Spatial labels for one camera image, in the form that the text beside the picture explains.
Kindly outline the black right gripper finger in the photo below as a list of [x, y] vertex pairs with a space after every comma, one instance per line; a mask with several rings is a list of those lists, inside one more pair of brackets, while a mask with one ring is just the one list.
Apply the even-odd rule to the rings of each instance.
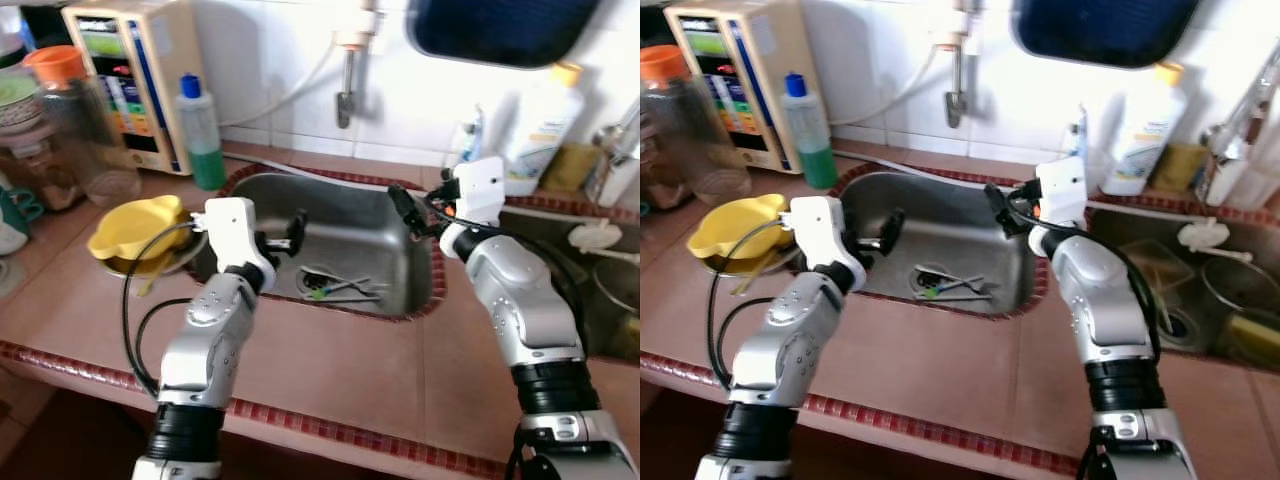
[[987, 183], [983, 188], [995, 220], [1001, 227], [1005, 236], [1019, 236], [1019, 221], [1010, 212], [1006, 195], [996, 183]]
[[388, 186], [387, 193], [401, 221], [415, 238], [429, 236], [429, 221], [421, 214], [417, 201], [402, 186]]

